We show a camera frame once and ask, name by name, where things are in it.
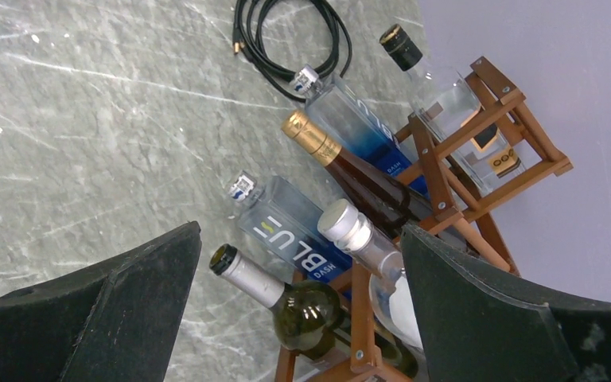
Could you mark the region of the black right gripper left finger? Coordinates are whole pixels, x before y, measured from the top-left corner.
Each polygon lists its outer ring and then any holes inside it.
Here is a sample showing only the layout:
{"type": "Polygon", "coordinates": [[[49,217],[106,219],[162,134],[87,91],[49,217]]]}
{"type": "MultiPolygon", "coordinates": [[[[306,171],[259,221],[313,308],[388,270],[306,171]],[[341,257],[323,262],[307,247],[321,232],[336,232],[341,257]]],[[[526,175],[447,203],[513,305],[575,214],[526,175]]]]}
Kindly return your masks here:
{"type": "Polygon", "coordinates": [[[185,223],[0,297],[0,381],[162,381],[200,257],[185,223]]]}

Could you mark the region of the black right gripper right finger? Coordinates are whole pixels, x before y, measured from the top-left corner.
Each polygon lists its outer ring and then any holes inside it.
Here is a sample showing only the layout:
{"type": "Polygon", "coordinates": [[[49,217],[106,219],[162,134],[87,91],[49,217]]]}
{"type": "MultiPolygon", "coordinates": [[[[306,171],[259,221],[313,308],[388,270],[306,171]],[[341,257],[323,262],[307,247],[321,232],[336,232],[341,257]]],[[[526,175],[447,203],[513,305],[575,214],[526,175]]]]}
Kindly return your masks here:
{"type": "Polygon", "coordinates": [[[415,224],[400,244],[432,381],[611,381],[611,302],[522,279],[415,224]]]}

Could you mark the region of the clear bottle white cap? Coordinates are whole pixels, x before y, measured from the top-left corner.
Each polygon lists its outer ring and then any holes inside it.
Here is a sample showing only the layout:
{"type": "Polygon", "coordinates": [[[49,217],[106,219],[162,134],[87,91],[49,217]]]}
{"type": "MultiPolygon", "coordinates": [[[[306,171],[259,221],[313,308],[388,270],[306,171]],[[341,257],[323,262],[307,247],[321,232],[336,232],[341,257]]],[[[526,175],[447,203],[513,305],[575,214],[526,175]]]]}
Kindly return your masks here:
{"type": "Polygon", "coordinates": [[[352,203],[324,209],[317,230],[370,273],[369,296],[379,322],[409,349],[424,354],[402,252],[352,203]]]}

